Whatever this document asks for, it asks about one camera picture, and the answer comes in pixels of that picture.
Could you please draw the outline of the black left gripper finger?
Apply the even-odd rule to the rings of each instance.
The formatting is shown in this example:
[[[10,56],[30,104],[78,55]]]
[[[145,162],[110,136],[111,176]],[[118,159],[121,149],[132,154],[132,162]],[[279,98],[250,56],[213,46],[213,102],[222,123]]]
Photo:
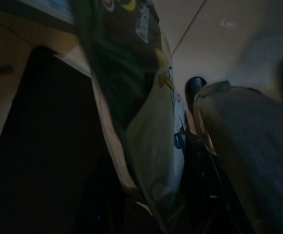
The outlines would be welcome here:
[[[242,234],[242,208],[215,156],[193,133],[186,133],[184,186],[195,234]]]

